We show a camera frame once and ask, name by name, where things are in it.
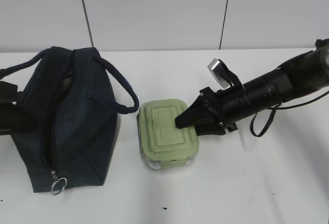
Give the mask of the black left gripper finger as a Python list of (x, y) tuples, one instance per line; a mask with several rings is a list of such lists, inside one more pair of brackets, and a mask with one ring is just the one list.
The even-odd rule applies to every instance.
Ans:
[(1, 136), (36, 129), (36, 117), (15, 104), (17, 89), (17, 85), (1, 81)]

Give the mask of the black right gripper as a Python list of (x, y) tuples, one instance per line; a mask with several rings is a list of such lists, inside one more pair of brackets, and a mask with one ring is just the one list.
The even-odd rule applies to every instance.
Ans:
[(216, 92), (206, 87), (192, 105), (175, 118), (175, 125), (177, 128), (195, 126), (198, 136), (223, 136), (226, 131), (237, 130), (233, 113), (247, 104), (248, 97), (242, 84)]

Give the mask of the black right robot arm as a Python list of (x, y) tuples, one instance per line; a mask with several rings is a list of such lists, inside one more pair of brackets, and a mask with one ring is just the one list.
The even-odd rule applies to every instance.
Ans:
[(192, 105), (175, 118), (175, 126), (178, 129), (193, 126), (199, 136), (222, 136), (237, 130), (236, 122), (255, 118), (257, 113), (267, 109), (271, 111), (270, 116), (258, 134), (254, 132), (254, 122), (249, 125), (253, 136), (263, 136), (276, 111), (283, 109), (282, 103), (328, 86), (328, 39), (316, 40), (315, 47), (245, 84), (222, 60), (212, 60), (208, 69), (222, 89), (200, 90)]

